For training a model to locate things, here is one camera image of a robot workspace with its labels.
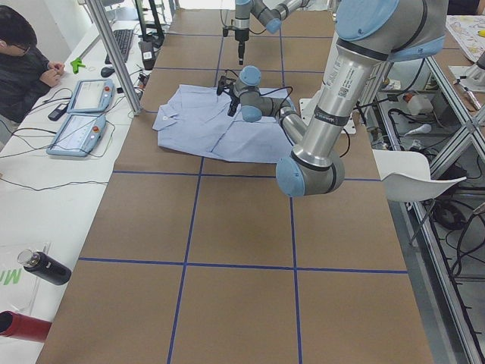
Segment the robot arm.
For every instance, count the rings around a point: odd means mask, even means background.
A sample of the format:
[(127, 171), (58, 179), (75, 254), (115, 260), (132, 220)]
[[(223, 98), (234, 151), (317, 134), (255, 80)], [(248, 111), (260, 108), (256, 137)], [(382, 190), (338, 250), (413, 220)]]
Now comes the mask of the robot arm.
[(223, 26), (223, 37), (227, 37), (230, 31), (234, 32), (235, 40), (238, 42), (239, 65), (244, 63), (246, 42), (250, 34), (250, 15), (267, 30), (269, 33), (276, 33), (282, 22), (295, 10), (304, 8), (309, 0), (286, 0), (270, 9), (261, 0), (236, 0), (235, 17), (230, 25)]
[(260, 94), (261, 72), (245, 66), (235, 80), (221, 79), (231, 110), (244, 121), (275, 118), (293, 141), (290, 156), (277, 163), (279, 188), (288, 196), (330, 193), (344, 179), (333, 147), (346, 126), (376, 64), (435, 55), (446, 32), (447, 1), (342, 1), (336, 10), (336, 50), (330, 76), (305, 123), (285, 99)]

